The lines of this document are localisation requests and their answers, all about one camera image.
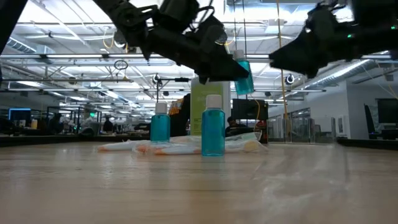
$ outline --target plastic bag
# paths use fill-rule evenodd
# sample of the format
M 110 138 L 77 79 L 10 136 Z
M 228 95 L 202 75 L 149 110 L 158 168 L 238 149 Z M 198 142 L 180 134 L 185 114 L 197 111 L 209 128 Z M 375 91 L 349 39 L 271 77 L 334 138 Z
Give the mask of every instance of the plastic bag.
M 246 133 L 226 138 L 225 153 L 265 151 L 267 148 L 258 141 L 260 135 L 260 133 Z M 174 137 L 170 138 L 170 142 L 126 141 L 106 144 L 98 147 L 98 150 L 132 150 L 140 154 L 154 155 L 201 154 L 201 137 Z

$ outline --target computer monitor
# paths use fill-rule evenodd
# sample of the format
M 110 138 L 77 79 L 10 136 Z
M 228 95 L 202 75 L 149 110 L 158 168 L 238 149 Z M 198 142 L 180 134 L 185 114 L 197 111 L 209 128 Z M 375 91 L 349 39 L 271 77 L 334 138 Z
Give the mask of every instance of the computer monitor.
M 398 123 L 398 100 L 377 100 L 377 109 L 379 111 L 379 123 Z
M 264 100 L 243 100 L 233 99 L 232 118 L 233 119 L 258 119 L 265 121 L 268 119 L 268 104 Z
M 26 120 L 30 121 L 30 108 L 9 108 L 8 109 L 8 120 L 10 121 L 20 121 Z

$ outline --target wall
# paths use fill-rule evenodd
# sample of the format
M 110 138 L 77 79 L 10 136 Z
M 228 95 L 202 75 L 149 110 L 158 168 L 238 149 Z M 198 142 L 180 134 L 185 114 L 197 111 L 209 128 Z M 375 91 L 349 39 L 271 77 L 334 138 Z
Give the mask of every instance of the wall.
M 2 109 L 21 107 L 46 111 L 48 106 L 59 106 L 58 98 L 39 95 L 36 92 L 29 92 L 28 97 L 21 96 L 20 93 L 0 93 L 0 108 Z
M 311 118 L 315 120 L 315 124 L 319 124 L 321 126 L 322 132 L 331 131 L 331 121 L 329 118 L 337 119 L 339 116 L 344 116 L 346 121 L 345 129 L 347 137 L 350 138 L 346 82 L 341 82 L 336 87 L 325 88 L 325 90 L 326 92 L 323 93 L 309 93 L 305 97 L 304 101 L 288 100 L 287 112 L 310 108 Z M 283 113 L 283 106 L 269 109 L 269 117 L 278 116 Z
M 390 91 L 386 83 L 380 79 L 384 89 Z M 398 86 L 391 87 L 395 93 L 398 93 Z M 368 126 L 364 105 L 377 105 L 378 98 L 394 98 L 386 90 L 379 85 L 348 85 L 348 103 L 349 103 L 349 125 L 351 127 L 351 138 L 353 139 L 369 139 Z

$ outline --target wooden table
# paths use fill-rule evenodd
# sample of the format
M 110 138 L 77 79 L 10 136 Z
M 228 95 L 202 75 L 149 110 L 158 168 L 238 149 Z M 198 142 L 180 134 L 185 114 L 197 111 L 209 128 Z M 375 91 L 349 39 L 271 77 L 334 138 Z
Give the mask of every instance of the wooden table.
M 0 149 L 0 223 L 398 223 L 398 152 L 135 156 L 102 143 Z

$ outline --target clear bottle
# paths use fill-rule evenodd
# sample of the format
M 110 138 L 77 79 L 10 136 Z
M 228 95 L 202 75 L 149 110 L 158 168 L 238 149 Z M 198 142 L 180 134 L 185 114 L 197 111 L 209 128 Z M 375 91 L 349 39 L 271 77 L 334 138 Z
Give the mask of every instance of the clear bottle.
M 225 152 L 225 113 L 221 109 L 220 95 L 206 97 L 206 110 L 202 113 L 201 154 L 223 156 Z
M 235 81 L 236 93 L 238 95 L 254 93 L 254 84 L 250 69 L 250 63 L 246 60 L 243 50 L 235 50 L 234 59 L 240 64 L 240 66 L 242 66 L 249 72 L 249 76 L 247 78 L 239 78 L 238 81 Z
M 167 103 L 156 103 L 155 115 L 150 123 L 150 141 L 170 141 L 170 117 L 167 115 Z

